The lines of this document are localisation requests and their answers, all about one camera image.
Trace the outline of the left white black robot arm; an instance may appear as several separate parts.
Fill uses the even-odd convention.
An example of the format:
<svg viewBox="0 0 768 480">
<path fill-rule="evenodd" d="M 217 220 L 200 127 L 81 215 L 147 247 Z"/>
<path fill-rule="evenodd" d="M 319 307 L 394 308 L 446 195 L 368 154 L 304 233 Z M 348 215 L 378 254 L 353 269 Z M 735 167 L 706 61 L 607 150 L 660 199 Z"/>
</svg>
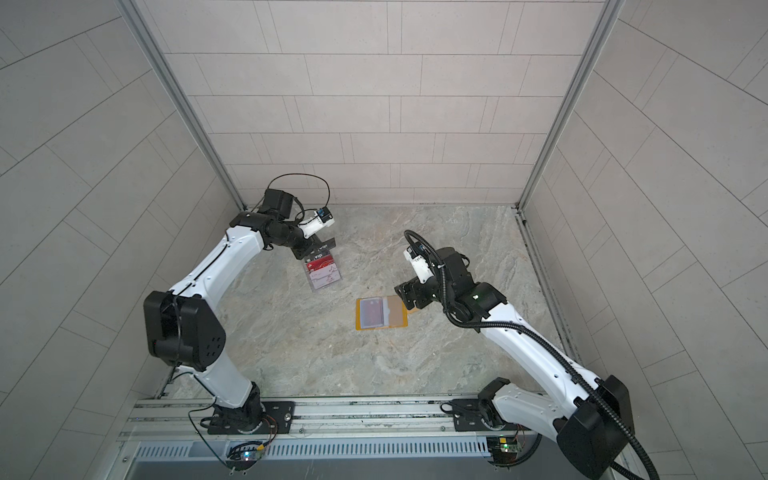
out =
<svg viewBox="0 0 768 480">
<path fill-rule="evenodd" d="M 212 432 L 252 433 L 266 420 L 258 386 L 243 376 L 225 351 L 226 332 L 215 310 L 240 271 L 268 247 L 286 247 L 304 260 L 335 242 L 317 234 L 334 222 L 327 207 L 309 218 L 291 214 L 293 195 L 267 189 L 261 205 L 230 221 L 217 246 L 167 291 L 143 302 L 151 356 L 191 375 L 213 398 Z"/>
</svg>

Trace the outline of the yellow leather card holder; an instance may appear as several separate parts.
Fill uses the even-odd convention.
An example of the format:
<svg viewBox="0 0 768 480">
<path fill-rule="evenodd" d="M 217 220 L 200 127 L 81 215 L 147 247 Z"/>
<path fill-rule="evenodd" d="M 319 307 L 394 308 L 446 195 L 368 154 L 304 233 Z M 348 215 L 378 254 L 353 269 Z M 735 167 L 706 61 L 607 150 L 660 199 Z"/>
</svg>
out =
<svg viewBox="0 0 768 480">
<path fill-rule="evenodd" d="M 408 310 L 398 296 L 369 297 L 356 301 L 355 328 L 379 330 L 408 326 Z"/>
</svg>

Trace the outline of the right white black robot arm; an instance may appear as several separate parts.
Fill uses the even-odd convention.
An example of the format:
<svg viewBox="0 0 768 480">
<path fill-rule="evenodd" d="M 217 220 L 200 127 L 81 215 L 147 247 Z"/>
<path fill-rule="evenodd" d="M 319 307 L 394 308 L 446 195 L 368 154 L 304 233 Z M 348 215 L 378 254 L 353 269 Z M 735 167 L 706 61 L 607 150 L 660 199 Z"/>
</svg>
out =
<svg viewBox="0 0 768 480">
<path fill-rule="evenodd" d="M 607 470 L 635 478 L 616 460 L 636 439 L 629 391 L 618 378 L 599 377 L 542 337 L 498 289 L 475 281 L 467 257 L 453 248 L 429 250 L 417 244 L 404 256 L 416 274 L 395 288 L 407 309 L 440 304 L 452 325 L 496 343 L 546 393 L 540 397 L 506 379 L 494 380 L 478 396 L 488 427 L 523 425 L 555 441 L 589 479 Z"/>
</svg>

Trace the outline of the black VIP card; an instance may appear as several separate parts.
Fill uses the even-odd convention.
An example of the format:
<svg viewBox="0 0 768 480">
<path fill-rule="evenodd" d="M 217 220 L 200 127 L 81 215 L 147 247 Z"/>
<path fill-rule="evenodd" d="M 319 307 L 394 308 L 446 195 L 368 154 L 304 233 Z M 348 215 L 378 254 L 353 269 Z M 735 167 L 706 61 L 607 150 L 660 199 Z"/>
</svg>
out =
<svg viewBox="0 0 768 480">
<path fill-rule="evenodd" d="M 330 251 L 328 251 L 328 250 L 323 250 L 323 251 L 316 251 L 316 252 L 312 252 L 312 253 L 310 253 L 310 254 L 309 254 L 309 255 L 308 255 L 308 256 L 307 256 L 307 257 L 304 259 L 304 261 L 305 261 L 306 263 L 309 263 L 309 262 L 312 262 L 312 261 L 316 261 L 316 260 L 319 260 L 319 259 L 321 259 L 321 258 L 324 258 L 324 257 L 326 257 L 326 256 L 328 256 L 328 255 L 330 255 L 330 254 L 331 254 L 331 252 L 330 252 Z"/>
</svg>

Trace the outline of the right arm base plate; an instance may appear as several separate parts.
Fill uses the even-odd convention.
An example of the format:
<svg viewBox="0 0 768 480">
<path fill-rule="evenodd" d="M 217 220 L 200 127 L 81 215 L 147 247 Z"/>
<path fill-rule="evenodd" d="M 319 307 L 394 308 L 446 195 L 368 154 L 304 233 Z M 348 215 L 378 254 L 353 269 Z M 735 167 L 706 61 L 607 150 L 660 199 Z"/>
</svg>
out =
<svg viewBox="0 0 768 480">
<path fill-rule="evenodd" d="M 440 410 L 451 417 L 457 432 L 527 431 L 521 424 L 502 420 L 488 402 L 479 399 L 453 399 L 442 403 Z"/>
</svg>

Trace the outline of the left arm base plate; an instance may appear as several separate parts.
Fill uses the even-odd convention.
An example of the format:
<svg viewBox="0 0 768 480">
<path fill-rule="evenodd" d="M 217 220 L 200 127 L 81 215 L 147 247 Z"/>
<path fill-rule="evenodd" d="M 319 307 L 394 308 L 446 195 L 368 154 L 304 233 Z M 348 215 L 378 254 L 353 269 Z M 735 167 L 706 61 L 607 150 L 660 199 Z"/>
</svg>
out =
<svg viewBox="0 0 768 480">
<path fill-rule="evenodd" d="M 210 435 L 288 434 L 295 407 L 291 401 L 266 401 L 240 409 L 215 406 L 213 415 L 199 424 Z"/>
</svg>

